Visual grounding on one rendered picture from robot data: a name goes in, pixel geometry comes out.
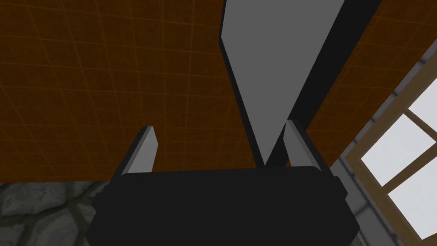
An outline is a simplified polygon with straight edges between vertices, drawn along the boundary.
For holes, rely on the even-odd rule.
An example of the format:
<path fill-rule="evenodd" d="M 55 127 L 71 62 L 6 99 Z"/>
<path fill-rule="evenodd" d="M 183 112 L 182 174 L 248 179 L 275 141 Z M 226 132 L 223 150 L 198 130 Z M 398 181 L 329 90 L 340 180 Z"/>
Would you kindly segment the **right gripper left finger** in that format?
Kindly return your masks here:
<path fill-rule="evenodd" d="M 119 164 L 117 175 L 151 172 L 157 148 L 158 142 L 154 128 L 152 126 L 143 126 Z"/>

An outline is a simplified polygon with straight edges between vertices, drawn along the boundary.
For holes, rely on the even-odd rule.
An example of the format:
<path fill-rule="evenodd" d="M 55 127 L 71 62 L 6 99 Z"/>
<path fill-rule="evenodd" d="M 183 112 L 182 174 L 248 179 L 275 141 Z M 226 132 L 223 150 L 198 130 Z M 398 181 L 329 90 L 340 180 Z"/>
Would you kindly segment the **wooden framed window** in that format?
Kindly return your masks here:
<path fill-rule="evenodd" d="M 437 56 L 390 92 L 341 159 L 364 246 L 437 246 Z"/>

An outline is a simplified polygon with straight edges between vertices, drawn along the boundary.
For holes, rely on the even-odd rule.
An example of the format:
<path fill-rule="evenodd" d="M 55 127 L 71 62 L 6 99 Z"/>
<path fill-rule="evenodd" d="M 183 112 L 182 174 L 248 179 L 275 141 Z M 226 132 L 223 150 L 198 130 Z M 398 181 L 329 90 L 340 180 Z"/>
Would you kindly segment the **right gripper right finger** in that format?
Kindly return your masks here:
<path fill-rule="evenodd" d="M 291 166 L 315 167 L 320 171 L 330 170 L 306 130 L 297 120 L 286 122 L 283 142 Z"/>

